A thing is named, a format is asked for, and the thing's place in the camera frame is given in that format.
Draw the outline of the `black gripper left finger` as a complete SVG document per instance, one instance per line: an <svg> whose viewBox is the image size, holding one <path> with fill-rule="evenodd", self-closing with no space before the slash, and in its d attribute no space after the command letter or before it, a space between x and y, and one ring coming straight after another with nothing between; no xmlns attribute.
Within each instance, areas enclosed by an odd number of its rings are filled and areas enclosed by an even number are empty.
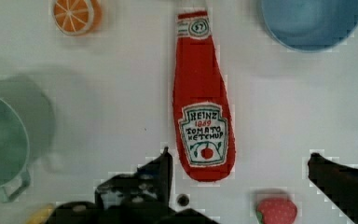
<svg viewBox="0 0 358 224"><path fill-rule="evenodd" d="M172 187L173 158L169 148L149 163L138 167L133 174L114 175L94 191L94 200L104 210L122 205L127 199L150 197L169 204Z"/></svg>

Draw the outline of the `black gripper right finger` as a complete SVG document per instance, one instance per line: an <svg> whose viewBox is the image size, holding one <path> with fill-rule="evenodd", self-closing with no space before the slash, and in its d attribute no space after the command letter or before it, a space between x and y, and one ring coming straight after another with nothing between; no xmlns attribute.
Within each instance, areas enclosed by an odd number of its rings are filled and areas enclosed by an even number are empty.
<svg viewBox="0 0 358 224"><path fill-rule="evenodd" d="M338 164L312 153L309 180L351 221L358 224L358 169Z"/></svg>

